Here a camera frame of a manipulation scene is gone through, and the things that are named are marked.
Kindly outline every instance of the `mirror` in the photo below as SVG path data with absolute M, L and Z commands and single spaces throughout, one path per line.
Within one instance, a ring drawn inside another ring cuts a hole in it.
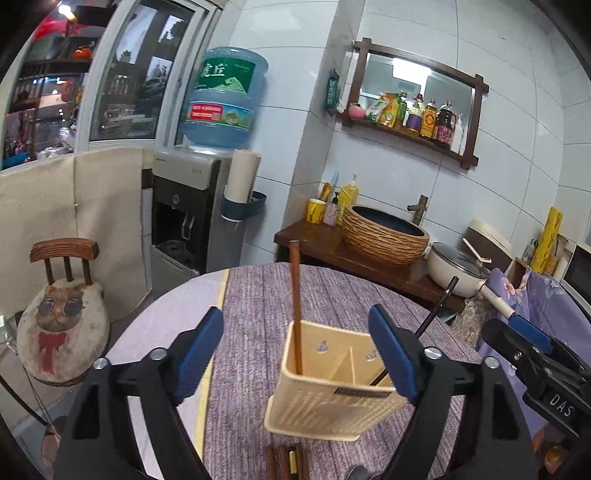
M 359 104 L 367 109 L 383 93 L 406 92 L 408 101 L 422 94 L 424 103 L 435 98 L 437 108 L 452 102 L 456 114 L 462 114 L 463 122 L 470 118 L 473 88 L 435 72 L 429 67 L 409 60 L 369 54 Z

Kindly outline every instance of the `faucet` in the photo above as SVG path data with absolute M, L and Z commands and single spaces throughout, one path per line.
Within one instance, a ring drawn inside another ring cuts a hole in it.
M 421 224 L 421 220 L 423 220 L 423 215 L 425 214 L 425 210 L 427 210 L 428 200 L 429 200 L 429 197 L 425 197 L 425 195 L 421 195 L 421 198 L 419 198 L 417 205 L 407 206 L 407 210 L 409 212 L 414 212 L 413 223 L 415 225 Z

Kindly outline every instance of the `yellow cup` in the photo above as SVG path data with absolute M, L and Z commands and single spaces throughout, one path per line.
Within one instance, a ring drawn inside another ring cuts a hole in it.
M 306 222 L 320 223 L 326 210 L 326 202 L 318 199 L 308 200 L 308 208 L 306 210 Z

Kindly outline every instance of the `microwave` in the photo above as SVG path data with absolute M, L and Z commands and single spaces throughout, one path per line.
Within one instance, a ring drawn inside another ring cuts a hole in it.
M 577 244 L 560 281 L 563 288 L 579 305 L 587 318 L 591 317 L 591 247 Z

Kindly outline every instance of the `screw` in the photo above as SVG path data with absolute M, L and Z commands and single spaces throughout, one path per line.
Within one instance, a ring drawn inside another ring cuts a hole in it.
M 484 359 L 484 364 L 488 367 L 488 368 L 499 368 L 501 366 L 501 364 L 499 363 L 499 361 L 493 357 L 493 356 L 487 356 Z
M 443 355 L 439 348 L 435 348 L 433 346 L 429 346 L 423 350 L 425 356 L 430 358 L 431 360 L 439 360 Z
M 166 358 L 166 355 L 168 355 L 168 352 L 166 351 L 166 348 L 155 348 L 154 350 L 152 350 L 150 352 L 150 359 L 152 360 L 162 360 L 163 358 Z
M 92 364 L 92 368 L 95 370 L 103 370 L 104 367 L 109 365 L 109 361 L 105 357 L 97 358 Z

